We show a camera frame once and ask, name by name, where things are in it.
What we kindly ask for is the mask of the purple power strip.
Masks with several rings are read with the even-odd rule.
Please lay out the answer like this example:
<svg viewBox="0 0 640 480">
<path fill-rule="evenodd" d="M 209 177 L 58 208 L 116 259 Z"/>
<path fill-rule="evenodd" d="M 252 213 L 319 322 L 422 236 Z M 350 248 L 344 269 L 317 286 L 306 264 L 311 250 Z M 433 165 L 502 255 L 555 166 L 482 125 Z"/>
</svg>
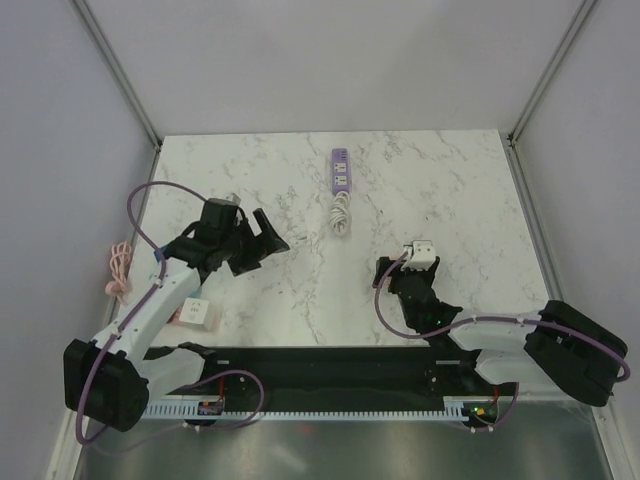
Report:
<svg viewBox="0 0 640 480">
<path fill-rule="evenodd" d="M 334 196 L 339 193 L 350 193 L 352 175 L 350 157 L 346 148 L 334 148 L 331 152 L 330 181 Z"/>
</svg>

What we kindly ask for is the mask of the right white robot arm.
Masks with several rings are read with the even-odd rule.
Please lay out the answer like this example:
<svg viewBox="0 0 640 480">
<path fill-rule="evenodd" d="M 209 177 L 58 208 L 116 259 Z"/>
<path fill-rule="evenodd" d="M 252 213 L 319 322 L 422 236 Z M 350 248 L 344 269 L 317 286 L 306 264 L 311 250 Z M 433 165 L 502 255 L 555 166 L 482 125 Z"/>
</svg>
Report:
<svg viewBox="0 0 640 480">
<path fill-rule="evenodd" d="M 407 329 L 380 321 L 392 334 L 472 354 L 457 371 L 465 391 L 477 394 L 504 383 L 543 385 L 603 407 L 614 386 L 630 378 L 626 343 L 570 304 L 549 300 L 521 314 L 454 306 L 440 300 L 433 288 L 439 263 L 434 259 L 427 268 L 415 269 L 405 255 L 381 257 L 372 287 L 399 301 Z"/>
</svg>

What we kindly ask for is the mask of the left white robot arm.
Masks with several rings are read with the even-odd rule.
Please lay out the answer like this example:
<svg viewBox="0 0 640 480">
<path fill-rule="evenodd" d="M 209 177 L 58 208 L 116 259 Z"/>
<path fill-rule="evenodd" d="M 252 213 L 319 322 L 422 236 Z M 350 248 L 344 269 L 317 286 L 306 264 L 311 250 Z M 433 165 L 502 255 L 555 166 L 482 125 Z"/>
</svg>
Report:
<svg viewBox="0 0 640 480">
<path fill-rule="evenodd" d="M 162 249 L 160 271 L 148 291 L 91 340 L 67 346 L 63 372 L 69 409 L 126 432 L 150 402 L 166 394 L 186 385 L 198 393 L 216 388 L 218 367 L 194 347 L 175 347 L 154 360 L 145 355 L 175 311 L 222 265 L 238 276 L 288 251 L 264 211 L 253 215 L 258 233 L 239 205 L 207 200 L 199 220 Z"/>
</svg>

